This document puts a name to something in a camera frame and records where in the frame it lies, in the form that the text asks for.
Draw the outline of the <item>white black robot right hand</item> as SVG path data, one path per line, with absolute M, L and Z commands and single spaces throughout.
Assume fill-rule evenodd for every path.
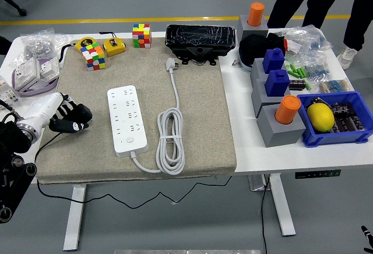
M 367 253 L 373 254 L 373 249 L 372 249 L 372 247 L 373 247 L 373 236 L 366 226 L 362 225 L 361 230 L 362 230 L 364 236 L 366 237 L 366 239 L 368 240 L 368 243 L 370 245 L 370 248 L 364 248 L 364 251 L 367 252 Z

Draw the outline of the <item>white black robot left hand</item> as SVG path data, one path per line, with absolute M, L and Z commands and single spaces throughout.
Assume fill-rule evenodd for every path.
M 76 133 L 88 128 L 92 117 L 87 106 L 75 103 L 67 94 L 55 92 L 34 101 L 26 116 L 16 124 L 34 143 L 46 126 L 53 132 Z

